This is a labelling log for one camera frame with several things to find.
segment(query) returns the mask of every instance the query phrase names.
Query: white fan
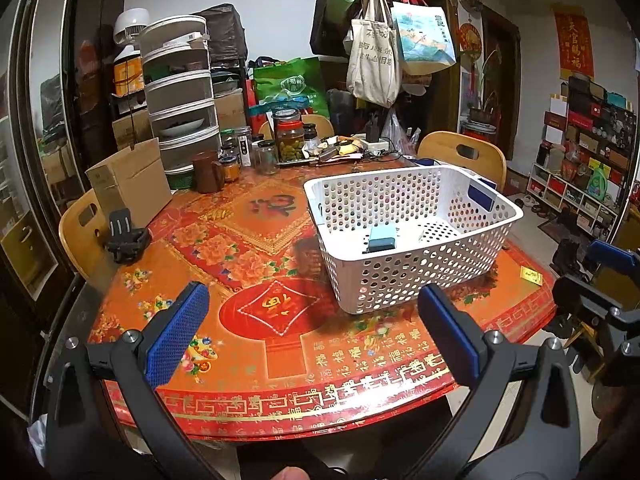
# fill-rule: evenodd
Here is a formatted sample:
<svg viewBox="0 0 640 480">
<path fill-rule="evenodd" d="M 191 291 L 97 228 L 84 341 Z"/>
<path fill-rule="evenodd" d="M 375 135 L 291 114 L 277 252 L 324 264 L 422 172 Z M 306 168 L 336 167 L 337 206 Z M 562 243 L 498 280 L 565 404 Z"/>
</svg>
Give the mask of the white fan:
<svg viewBox="0 0 640 480">
<path fill-rule="evenodd" d="M 116 56 L 115 61 L 140 55 L 140 51 L 135 47 L 136 38 L 149 21 L 149 11 L 146 9 L 129 9 L 118 16 L 113 27 L 113 41 L 124 49 Z"/>
</svg>

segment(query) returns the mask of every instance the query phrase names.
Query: chair backrest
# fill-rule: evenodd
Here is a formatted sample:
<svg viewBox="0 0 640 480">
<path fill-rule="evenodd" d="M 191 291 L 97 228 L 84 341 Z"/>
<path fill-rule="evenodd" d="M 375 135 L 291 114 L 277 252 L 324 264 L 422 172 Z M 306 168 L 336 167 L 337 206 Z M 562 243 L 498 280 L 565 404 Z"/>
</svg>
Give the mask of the chair backrest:
<svg viewBox="0 0 640 480">
<path fill-rule="evenodd" d="M 331 124 L 331 121 L 323 115 L 304 114 L 302 115 L 302 122 L 305 124 L 315 124 L 316 130 L 318 131 L 318 137 L 320 139 L 327 139 L 328 137 L 333 137 L 335 135 L 334 126 Z M 272 138 L 269 121 L 265 121 L 260 127 L 260 133 L 264 135 L 265 139 Z"/>
<path fill-rule="evenodd" d="M 89 280 L 104 258 L 102 245 L 109 235 L 109 223 L 93 189 L 65 211 L 58 234 L 71 263 L 84 279 Z"/>
<path fill-rule="evenodd" d="M 418 158 L 434 158 L 467 168 L 495 182 L 498 191 L 507 180 L 507 161 L 497 146 L 454 132 L 433 132 L 422 140 Z"/>
</svg>

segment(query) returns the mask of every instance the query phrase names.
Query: bolt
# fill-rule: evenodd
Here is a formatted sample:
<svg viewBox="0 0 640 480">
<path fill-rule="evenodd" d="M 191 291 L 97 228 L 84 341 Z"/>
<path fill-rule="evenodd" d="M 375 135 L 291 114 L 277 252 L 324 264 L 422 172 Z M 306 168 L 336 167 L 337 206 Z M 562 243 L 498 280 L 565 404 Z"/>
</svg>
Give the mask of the bolt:
<svg viewBox="0 0 640 480">
<path fill-rule="evenodd" d="M 80 344 L 80 342 L 78 341 L 78 338 L 76 336 L 70 337 L 69 339 L 67 339 L 65 341 L 65 346 L 67 348 L 69 348 L 69 350 L 73 350 L 74 348 L 76 348 L 78 345 Z"/>
<path fill-rule="evenodd" d="M 122 339 L 124 339 L 125 343 L 135 343 L 139 337 L 140 332 L 138 330 L 127 330 L 122 334 Z"/>
<path fill-rule="evenodd" d="M 550 337 L 546 340 L 546 345 L 552 350 L 559 350 L 562 348 L 562 341 L 560 341 L 557 337 Z"/>
<path fill-rule="evenodd" d="M 489 330 L 489 332 L 486 333 L 486 336 L 489 342 L 494 345 L 499 345 L 504 341 L 504 336 L 499 330 Z"/>
</svg>

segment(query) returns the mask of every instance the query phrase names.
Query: plastic basket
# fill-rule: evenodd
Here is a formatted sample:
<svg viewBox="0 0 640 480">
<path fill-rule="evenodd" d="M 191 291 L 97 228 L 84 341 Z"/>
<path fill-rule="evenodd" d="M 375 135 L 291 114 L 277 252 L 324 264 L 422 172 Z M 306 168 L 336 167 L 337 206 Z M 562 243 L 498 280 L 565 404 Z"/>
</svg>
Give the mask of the plastic basket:
<svg viewBox="0 0 640 480">
<path fill-rule="evenodd" d="M 362 314 L 487 272 L 522 210 L 453 166 L 310 180 L 305 193 L 341 309 Z M 368 253 L 370 229 L 395 223 L 396 248 Z"/>
</svg>

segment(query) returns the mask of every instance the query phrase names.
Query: round dining table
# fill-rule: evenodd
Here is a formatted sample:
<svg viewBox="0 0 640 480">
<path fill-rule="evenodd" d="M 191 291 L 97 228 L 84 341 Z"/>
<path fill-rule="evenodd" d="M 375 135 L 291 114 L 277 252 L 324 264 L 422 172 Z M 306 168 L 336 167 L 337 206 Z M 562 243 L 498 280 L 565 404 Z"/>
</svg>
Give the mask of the round dining table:
<svg viewBox="0 0 640 480">
<path fill-rule="evenodd" d="M 256 441 L 348 430 L 454 389 L 415 301 L 352 316 L 326 274 L 303 184 L 401 166 L 398 160 L 243 170 L 213 194 L 176 192 L 148 226 L 142 259 L 108 286 L 89 343 L 144 328 L 191 281 L 209 313 L 158 394 L 190 438 Z M 543 275 L 539 286 L 521 266 Z M 513 243 L 491 270 L 446 294 L 484 330 L 527 340 L 555 313 L 551 276 Z M 119 420 L 134 421 L 116 383 Z"/>
</svg>

